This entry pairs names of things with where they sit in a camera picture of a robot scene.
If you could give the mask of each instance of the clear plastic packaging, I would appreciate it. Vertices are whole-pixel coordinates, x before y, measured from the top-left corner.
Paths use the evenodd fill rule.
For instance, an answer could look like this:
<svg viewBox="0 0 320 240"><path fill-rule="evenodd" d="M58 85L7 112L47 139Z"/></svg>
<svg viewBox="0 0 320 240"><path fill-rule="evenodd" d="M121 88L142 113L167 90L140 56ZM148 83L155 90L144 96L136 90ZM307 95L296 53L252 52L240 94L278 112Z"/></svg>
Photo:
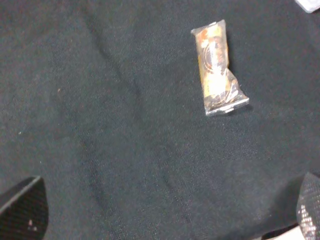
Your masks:
<svg viewBox="0 0 320 240"><path fill-rule="evenodd" d="M320 0L295 0L307 13L320 9Z"/></svg>
<svg viewBox="0 0 320 240"><path fill-rule="evenodd" d="M249 98L228 69L225 20L193 29L191 33L195 36L205 115L226 114L247 105Z"/></svg>

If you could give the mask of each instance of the food packet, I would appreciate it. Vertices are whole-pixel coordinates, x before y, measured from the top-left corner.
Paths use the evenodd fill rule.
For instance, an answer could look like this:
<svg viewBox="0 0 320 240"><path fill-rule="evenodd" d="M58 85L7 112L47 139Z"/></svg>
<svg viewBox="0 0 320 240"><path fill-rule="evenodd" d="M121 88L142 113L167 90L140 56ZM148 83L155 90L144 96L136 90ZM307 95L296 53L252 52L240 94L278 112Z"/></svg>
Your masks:
<svg viewBox="0 0 320 240"><path fill-rule="evenodd" d="M205 115L226 114L247 105L249 98L228 69L225 20L193 29L191 33L195 36Z"/></svg>

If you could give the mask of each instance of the black cloth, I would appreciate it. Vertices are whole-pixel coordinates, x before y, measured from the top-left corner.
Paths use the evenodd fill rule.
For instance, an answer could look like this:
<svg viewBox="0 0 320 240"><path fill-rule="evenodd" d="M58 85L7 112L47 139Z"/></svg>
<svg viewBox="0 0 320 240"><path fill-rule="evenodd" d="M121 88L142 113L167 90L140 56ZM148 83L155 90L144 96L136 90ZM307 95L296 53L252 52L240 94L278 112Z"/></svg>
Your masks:
<svg viewBox="0 0 320 240"><path fill-rule="evenodd" d="M0 191L43 176L46 239L245 240L320 170L320 13L293 0L1 1ZM190 31L225 19L250 106L205 117Z"/></svg>

